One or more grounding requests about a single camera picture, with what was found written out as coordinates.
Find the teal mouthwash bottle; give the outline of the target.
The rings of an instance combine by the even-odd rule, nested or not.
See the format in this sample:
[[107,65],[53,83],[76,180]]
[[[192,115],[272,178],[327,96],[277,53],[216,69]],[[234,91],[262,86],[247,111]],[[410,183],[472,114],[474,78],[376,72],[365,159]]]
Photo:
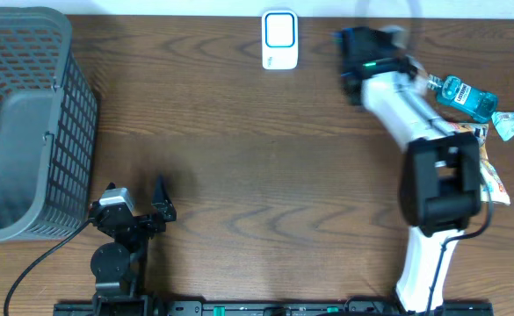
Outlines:
[[435,92],[438,103],[462,111],[478,123],[488,123],[498,105],[497,95],[466,84],[454,75],[446,79],[428,75],[427,87]]

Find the light green wipes packet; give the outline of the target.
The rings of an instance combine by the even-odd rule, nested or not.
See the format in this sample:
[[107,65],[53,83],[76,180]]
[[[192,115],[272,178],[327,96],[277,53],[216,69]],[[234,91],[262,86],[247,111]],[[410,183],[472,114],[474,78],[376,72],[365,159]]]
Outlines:
[[492,115],[492,122],[503,141],[508,141],[514,136],[514,111],[496,111]]

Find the large yellow snack bag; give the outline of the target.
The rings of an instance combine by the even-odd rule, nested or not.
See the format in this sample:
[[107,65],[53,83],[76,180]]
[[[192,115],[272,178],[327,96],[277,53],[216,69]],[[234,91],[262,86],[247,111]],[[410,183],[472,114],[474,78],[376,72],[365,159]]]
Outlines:
[[481,185],[481,201],[492,202],[494,204],[510,205],[510,196],[508,195],[503,182],[497,174],[494,166],[489,162],[489,156],[485,146],[485,142],[489,133],[488,124],[476,123],[453,123],[449,125],[455,132],[470,132],[474,135],[479,143],[480,151],[480,169],[485,180],[485,184]]

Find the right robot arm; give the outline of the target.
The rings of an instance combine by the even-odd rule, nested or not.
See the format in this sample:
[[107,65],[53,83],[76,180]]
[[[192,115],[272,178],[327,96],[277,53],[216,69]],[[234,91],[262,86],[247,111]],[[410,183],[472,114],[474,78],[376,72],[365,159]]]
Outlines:
[[403,154],[398,200],[409,226],[402,274],[395,286],[401,311],[443,315],[446,274],[456,246],[481,210],[477,139],[460,133],[425,100],[428,76],[406,53],[400,28],[344,28],[336,39],[341,80],[352,104],[372,113]]

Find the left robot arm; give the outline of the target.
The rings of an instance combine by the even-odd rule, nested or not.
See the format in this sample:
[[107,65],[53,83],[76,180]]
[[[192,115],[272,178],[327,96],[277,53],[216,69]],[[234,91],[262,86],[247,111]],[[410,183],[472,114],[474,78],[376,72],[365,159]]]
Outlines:
[[90,210],[91,224],[113,238],[99,247],[90,260],[96,293],[94,315],[165,315],[167,309],[155,294],[145,292],[148,244],[166,224],[177,219],[161,176],[156,179],[152,206],[155,211],[134,215],[134,201],[126,188],[110,183]]

